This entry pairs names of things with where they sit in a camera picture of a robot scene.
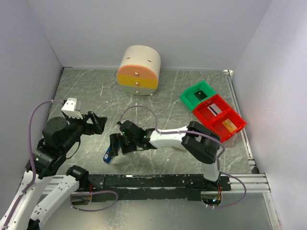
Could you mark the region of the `blue card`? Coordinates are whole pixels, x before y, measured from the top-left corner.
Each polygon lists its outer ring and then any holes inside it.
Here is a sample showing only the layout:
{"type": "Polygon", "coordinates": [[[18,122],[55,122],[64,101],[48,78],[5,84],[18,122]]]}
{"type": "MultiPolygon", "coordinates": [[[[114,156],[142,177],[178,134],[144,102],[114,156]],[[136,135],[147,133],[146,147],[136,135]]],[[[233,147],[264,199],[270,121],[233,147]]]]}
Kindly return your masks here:
{"type": "Polygon", "coordinates": [[[111,153],[111,147],[109,146],[108,149],[106,150],[104,156],[103,156],[103,161],[105,163],[110,163],[112,158],[113,158],[113,155],[111,153]]]}

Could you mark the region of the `green plastic bin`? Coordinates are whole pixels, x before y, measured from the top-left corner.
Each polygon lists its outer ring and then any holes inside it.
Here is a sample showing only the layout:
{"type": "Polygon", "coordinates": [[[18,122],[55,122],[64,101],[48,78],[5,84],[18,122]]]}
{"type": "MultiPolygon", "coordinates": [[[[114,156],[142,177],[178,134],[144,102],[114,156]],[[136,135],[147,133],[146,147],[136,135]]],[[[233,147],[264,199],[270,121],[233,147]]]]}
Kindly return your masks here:
{"type": "Polygon", "coordinates": [[[184,90],[180,99],[189,110],[193,111],[200,103],[216,94],[217,92],[203,80],[184,90]]]}

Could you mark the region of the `red double plastic bin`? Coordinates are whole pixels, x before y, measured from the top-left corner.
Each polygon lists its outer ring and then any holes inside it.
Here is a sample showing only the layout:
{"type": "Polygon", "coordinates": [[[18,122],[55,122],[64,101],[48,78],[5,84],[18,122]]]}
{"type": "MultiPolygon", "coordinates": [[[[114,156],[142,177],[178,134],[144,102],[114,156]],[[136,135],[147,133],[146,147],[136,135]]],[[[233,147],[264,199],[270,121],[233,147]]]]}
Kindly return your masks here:
{"type": "Polygon", "coordinates": [[[221,142],[229,140],[234,134],[240,132],[245,126],[246,121],[218,94],[200,103],[193,114],[208,129],[216,133],[221,142]],[[222,112],[214,116],[207,108],[211,104],[216,104],[222,112]],[[230,119],[237,127],[235,132],[229,132],[222,124],[226,119],[230,119]]]}

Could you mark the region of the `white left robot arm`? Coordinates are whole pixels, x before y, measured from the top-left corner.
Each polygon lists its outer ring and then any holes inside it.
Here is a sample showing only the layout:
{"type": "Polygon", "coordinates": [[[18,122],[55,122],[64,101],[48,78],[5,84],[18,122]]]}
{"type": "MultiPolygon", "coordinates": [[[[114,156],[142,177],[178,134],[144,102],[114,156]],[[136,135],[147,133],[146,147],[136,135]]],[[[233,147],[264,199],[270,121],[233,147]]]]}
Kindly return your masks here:
{"type": "Polygon", "coordinates": [[[28,227],[32,210],[47,183],[66,161],[66,154],[82,135],[101,135],[107,117],[98,117],[89,111],[76,117],[64,114],[46,123],[36,150],[30,150],[19,190],[0,221],[2,230],[24,230],[28,227]]]}

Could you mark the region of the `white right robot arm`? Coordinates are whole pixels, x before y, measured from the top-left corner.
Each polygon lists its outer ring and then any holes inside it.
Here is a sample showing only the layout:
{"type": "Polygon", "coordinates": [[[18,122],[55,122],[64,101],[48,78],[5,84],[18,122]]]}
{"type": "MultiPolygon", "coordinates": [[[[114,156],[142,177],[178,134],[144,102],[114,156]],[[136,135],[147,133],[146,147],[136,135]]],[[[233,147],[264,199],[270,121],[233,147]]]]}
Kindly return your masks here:
{"type": "Polygon", "coordinates": [[[221,145],[220,137],[203,126],[191,121],[187,126],[161,130],[157,128],[143,129],[126,120],[118,122],[119,133],[109,136],[110,145],[104,155],[104,161],[122,154],[138,150],[156,150],[163,147],[174,147],[187,150],[195,159],[205,164],[204,187],[215,190],[220,185],[220,172],[217,163],[217,152],[221,145]]]}

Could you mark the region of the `black card in green bin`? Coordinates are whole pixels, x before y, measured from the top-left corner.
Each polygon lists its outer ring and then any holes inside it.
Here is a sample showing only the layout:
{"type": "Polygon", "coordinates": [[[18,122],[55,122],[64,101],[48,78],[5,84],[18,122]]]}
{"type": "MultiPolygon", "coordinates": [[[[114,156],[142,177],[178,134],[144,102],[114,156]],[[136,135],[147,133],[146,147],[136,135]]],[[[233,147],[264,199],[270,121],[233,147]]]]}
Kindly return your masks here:
{"type": "Polygon", "coordinates": [[[195,92],[194,95],[195,95],[200,101],[202,101],[202,100],[204,100],[204,99],[206,99],[206,98],[208,97],[207,94],[206,94],[204,91],[202,91],[202,90],[195,92]]]}

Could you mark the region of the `white card with black stripe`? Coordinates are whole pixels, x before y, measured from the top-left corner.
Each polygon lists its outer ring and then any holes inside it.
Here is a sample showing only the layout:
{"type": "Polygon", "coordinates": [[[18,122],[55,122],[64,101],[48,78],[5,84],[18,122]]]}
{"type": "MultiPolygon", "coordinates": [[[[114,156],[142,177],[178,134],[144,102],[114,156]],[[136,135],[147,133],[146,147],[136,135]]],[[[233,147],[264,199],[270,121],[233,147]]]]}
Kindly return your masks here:
{"type": "Polygon", "coordinates": [[[222,112],[222,110],[215,103],[209,105],[207,108],[214,116],[217,116],[222,112]]]}

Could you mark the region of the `orange gold card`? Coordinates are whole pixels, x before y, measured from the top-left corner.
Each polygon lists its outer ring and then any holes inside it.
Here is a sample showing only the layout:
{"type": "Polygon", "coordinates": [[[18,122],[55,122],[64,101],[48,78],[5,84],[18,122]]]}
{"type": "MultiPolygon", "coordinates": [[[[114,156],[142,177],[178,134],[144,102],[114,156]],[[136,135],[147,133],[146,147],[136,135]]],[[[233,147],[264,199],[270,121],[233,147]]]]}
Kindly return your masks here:
{"type": "Polygon", "coordinates": [[[225,121],[222,122],[222,124],[226,127],[226,129],[229,132],[235,132],[237,129],[236,125],[230,119],[226,119],[225,121]]]}

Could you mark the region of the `round three-drawer cabinet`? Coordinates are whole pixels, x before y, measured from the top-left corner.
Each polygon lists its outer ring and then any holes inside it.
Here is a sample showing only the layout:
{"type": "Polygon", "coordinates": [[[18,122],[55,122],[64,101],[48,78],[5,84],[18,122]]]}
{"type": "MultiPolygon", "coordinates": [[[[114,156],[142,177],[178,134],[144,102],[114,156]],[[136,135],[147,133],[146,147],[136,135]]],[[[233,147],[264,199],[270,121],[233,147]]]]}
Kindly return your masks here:
{"type": "Polygon", "coordinates": [[[117,80],[123,91],[135,95],[150,95],[158,88],[161,57],[159,53],[142,45],[126,49],[117,80]]]}

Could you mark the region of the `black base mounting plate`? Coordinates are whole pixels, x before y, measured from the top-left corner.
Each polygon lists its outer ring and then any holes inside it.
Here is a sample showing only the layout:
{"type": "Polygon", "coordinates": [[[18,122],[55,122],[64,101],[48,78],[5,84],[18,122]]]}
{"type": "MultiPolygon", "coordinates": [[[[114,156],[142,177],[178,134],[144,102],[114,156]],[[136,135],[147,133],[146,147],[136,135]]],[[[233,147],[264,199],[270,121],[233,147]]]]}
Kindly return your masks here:
{"type": "Polygon", "coordinates": [[[202,174],[91,174],[87,191],[113,191],[118,200],[186,199],[202,201],[213,199],[218,189],[230,191],[229,177],[209,182],[202,174]]]}

